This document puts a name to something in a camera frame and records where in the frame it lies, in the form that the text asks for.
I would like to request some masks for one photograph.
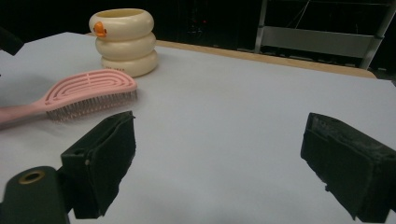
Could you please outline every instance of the hairbrush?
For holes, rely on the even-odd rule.
[[[136,82],[114,69],[100,69],[66,77],[41,99],[29,105],[0,107],[0,123],[47,112],[50,119],[65,121],[127,105],[137,98]]]

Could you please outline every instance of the white table surface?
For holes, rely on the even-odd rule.
[[[0,52],[0,106],[29,104],[56,81],[100,69],[95,38],[64,33]],[[0,130],[0,192],[60,155],[102,119],[133,110],[137,143],[120,193],[99,219],[71,223],[360,223],[300,158],[309,112],[396,149],[396,88],[349,77],[156,47],[132,105],[68,123],[38,116]],[[389,213],[387,223],[395,223]]]

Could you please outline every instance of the hairbrush bristles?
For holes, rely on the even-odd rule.
[[[112,107],[128,105],[135,99],[137,99],[136,91],[103,95],[47,111],[47,115],[54,121],[66,121]]]
[[[0,123],[47,112],[52,120],[64,121],[136,99],[133,78],[113,69],[101,69],[66,77],[41,99],[29,105],[0,108]]]

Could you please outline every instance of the dark floor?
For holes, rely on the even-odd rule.
[[[369,71],[371,71],[379,79],[396,81],[396,73],[390,73],[383,69],[377,69],[377,70],[369,69]]]

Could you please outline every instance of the ring stack toy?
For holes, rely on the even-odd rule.
[[[90,18],[90,30],[97,36],[95,46],[102,66],[131,77],[152,71],[158,63],[154,19],[143,9],[119,8],[100,11]]]

